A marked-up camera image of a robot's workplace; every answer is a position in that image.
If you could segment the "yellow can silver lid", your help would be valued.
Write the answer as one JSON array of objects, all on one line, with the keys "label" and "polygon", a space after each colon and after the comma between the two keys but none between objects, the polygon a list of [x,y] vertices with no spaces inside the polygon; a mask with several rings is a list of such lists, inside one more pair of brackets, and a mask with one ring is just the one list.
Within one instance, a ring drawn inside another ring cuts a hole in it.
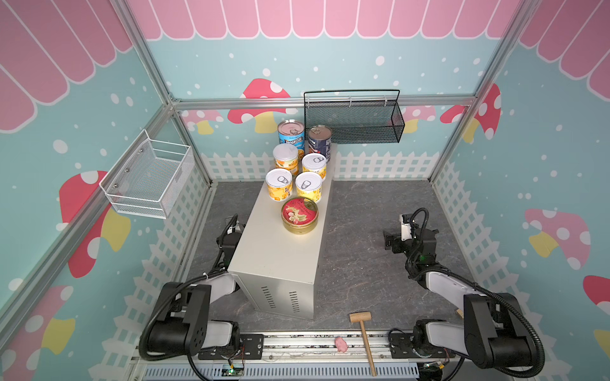
[{"label": "yellow can silver lid", "polygon": [[292,194],[292,173],[284,168],[274,168],[265,176],[268,195],[276,202],[282,202]]}]

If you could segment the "dark chopped tomatoes can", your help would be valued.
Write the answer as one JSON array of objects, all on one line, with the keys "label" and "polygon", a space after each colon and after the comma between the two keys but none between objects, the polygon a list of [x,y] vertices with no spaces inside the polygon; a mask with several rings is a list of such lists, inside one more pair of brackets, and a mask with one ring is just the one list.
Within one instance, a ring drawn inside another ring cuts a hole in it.
[{"label": "dark chopped tomatoes can", "polygon": [[330,160],[332,131],[325,125],[315,125],[307,131],[308,152],[317,153]]}]

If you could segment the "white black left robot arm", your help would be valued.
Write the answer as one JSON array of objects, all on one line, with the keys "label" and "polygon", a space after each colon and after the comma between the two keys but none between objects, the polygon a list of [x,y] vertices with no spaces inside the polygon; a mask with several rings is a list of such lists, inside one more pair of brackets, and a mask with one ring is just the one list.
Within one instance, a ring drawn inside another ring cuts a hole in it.
[{"label": "white black left robot arm", "polygon": [[195,357],[204,352],[233,356],[241,349],[237,322],[210,319],[211,304],[239,290],[227,268],[241,239],[238,215],[217,237],[219,253],[211,271],[184,282],[166,283],[139,339],[143,360]]}]

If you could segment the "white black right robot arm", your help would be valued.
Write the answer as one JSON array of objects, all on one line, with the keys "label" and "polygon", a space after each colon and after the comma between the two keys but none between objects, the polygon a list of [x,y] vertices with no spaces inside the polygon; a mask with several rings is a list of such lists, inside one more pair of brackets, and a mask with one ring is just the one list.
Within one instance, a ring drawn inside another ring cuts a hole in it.
[{"label": "white black right robot arm", "polygon": [[436,256],[438,230],[427,223],[430,214],[421,207],[400,215],[400,232],[384,233],[384,247],[405,256],[409,279],[443,297],[462,311],[462,324],[441,319],[420,319],[410,337],[418,357],[442,350],[455,354],[459,363],[470,360],[480,369],[530,379],[544,368],[541,336],[524,316],[514,295],[495,293],[441,265]]}]

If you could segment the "grey metal cabinet counter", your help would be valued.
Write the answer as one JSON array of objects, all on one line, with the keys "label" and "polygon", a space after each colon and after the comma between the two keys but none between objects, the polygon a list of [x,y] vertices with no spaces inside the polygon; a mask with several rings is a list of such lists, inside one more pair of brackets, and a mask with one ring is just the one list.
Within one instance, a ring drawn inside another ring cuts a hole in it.
[{"label": "grey metal cabinet counter", "polygon": [[327,179],[318,203],[319,219],[309,233],[290,233],[281,221],[282,203],[263,185],[246,222],[228,271],[258,311],[294,318],[315,318],[320,253],[330,209],[338,145],[331,145]]}]

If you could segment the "green yellow white lid can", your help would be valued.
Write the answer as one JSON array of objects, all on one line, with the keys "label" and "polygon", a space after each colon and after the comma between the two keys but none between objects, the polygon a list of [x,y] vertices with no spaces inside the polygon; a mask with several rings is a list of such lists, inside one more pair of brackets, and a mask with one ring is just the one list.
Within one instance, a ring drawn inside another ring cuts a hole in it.
[{"label": "green yellow white lid can", "polygon": [[273,149],[275,167],[290,171],[294,176],[299,174],[299,150],[293,144],[278,144]]}]

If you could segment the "white lid small can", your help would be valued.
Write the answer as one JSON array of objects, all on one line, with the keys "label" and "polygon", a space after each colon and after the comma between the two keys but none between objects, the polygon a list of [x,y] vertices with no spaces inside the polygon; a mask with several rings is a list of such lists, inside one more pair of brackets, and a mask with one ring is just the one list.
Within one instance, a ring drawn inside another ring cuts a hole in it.
[{"label": "white lid small can", "polygon": [[320,153],[309,153],[301,160],[303,172],[318,174],[322,180],[327,177],[327,158]]}]

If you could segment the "blue chicken noodle soup can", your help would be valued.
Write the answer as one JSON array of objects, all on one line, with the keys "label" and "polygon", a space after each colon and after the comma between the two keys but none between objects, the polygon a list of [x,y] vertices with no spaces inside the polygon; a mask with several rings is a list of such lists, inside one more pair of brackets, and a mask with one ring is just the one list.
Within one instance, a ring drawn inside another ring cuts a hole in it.
[{"label": "blue chicken noodle soup can", "polygon": [[302,122],[297,120],[286,120],[281,122],[278,127],[278,137],[281,144],[292,144],[299,151],[299,159],[305,155],[305,127]]}]

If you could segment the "red lid tin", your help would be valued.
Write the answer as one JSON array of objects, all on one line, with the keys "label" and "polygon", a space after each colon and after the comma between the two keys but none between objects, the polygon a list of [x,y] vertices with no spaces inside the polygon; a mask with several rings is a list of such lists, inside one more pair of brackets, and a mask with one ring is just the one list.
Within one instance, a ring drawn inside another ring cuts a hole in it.
[{"label": "red lid tin", "polygon": [[284,203],[281,217],[284,228],[290,233],[310,233],[318,223],[319,208],[310,198],[295,197]]}]

